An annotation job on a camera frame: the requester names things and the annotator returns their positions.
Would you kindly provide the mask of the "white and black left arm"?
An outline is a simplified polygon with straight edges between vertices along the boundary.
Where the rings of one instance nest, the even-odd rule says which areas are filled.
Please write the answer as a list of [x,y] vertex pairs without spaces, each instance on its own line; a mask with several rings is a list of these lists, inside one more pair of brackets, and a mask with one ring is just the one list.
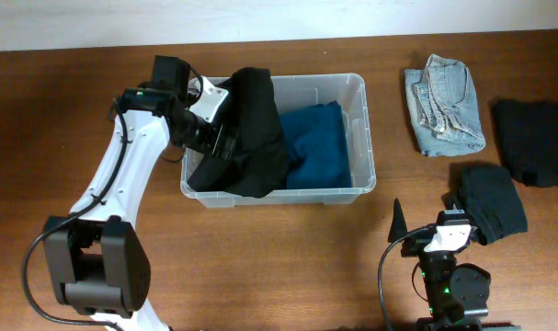
[[[237,135],[219,114],[228,89],[189,63],[156,56],[152,77],[116,97],[108,149],[84,194],[65,216],[52,216],[23,257],[25,297],[42,318],[63,325],[108,330],[166,330],[148,300],[151,265],[135,231],[154,165],[173,144],[228,160]],[[78,318],[44,311],[32,295],[28,263],[41,245],[58,303]]]

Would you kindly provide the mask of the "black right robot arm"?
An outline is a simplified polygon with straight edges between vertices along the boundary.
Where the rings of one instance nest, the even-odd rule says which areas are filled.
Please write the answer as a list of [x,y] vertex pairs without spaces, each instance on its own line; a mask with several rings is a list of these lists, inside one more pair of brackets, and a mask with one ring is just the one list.
[[382,272],[386,257],[399,245],[402,257],[416,257],[414,272],[420,272],[430,316],[416,321],[417,330],[490,331],[519,330],[511,323],[485,324],[489,315],[491,274],[469,263],[460,264],[456,255],[473,240],[477,227],[463,210],[441,211],[434,223],[409,231],[401,202],[393,203],[393,219],[388,247],[378,267],[378,287],[381,312],[386,327],[391,323],[383,297]]

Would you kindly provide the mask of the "clear plastic storage bin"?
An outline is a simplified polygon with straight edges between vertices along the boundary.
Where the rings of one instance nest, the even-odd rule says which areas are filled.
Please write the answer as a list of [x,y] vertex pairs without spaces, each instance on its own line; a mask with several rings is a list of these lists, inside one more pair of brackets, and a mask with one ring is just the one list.
[[188,185],[188,179],[200,163],[202,154],[187,149],[182,159],[182,193],[207,208],[232,208],[245,205],[350,204],[360,195],[371,192],[376,186],[377,177],[363,78],[354,73],[277,75],[272,81],[280,114],[331,101],[341,106],[352,185],[349,188],[276,190],[261,199],[223,191],[197,192]]

